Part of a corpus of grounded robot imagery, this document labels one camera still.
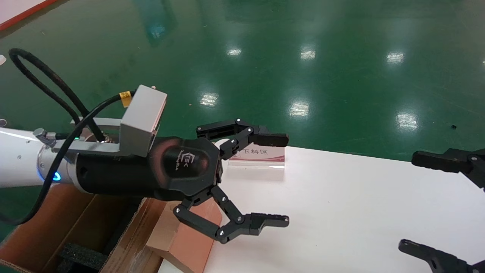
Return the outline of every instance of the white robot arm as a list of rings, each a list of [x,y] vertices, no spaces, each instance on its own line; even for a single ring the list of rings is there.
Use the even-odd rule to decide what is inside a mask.
[[[42,185],[57,153],[38,140],[32,131],[0,128],[0,188]],[[72,183],[68,166],[63,159],[54,183]]]

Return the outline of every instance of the yellow cable label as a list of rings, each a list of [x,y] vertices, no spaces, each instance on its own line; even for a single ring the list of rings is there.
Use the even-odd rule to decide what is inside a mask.
[[[121,103],[123,104],[123,107],[124,108],[128,107],[129,104],[131,103],[131,92],[130,91],[121,92],[120,98],[121,98]]]

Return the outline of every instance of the logo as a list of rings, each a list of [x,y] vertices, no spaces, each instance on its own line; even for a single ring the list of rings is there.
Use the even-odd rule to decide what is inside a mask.
[[[184,163],[184,167],[188,167],[189,164],[194,162],[195,155],[191,153],[186,153],[182,155],[182,162]]]
[[[180,167],[180,163],[183,163],[184,167],[188,167],[189,164],[192,164],[194,162],[195,155],[192,153],[185,153],[182,154],[185,150],[180,150],[177,156],[177,163],[175,164],[175,170],[178,171],[178,168]]]

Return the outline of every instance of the robotic arm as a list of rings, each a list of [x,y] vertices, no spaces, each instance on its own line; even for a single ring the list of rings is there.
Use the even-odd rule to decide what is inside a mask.
[[[238,235],[259,235],[265,226],[288,226],[288,216],[243,215],[219,187],[221,160],[250,143],[285,147],[288,136],[236,119],[198,126],[196,139],[156,137],[165,101],[166,94],[141,85],[122,119],[95,119],[102,129],[119,130],[118,143],[109,138],[105,142],[74,141],[58,168],[59,182],[73,183],[88,193],[182,201],[174,209],[176,217],[221,243]],[[55,140],[54,135],[39,128],[31,137],[44,144],[35,164],[40,174],[66,141]],[[223,137],[231,138],[218,149],[212,140]],[[212,197],[230,219],[223,227],[190,211]]]
[[[485,149],[469,152],[448,149],[443,154],[415,152],[411,163],[446,172],[461,172],[479,188],[485,187]],[[474,265],[432,247],[403,239],[399,243],[403,253],[426,261],[433,273],[480,273],[485,272],[485,260]]]

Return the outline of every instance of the glossy epoxy floor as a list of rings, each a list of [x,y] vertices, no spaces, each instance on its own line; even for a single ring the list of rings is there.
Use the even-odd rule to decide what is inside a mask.
[[[67,1],[2,33],[0,54],[31,51],[88,108],[155,85],[169,95],[161,135],[242,118],[292,146],[410,160],[485,146],[483,14],[482,0]],[[11,128],[70,130],[11,62],[0,79]],[[1,189],[0,208],[27,210],[36,191]]]

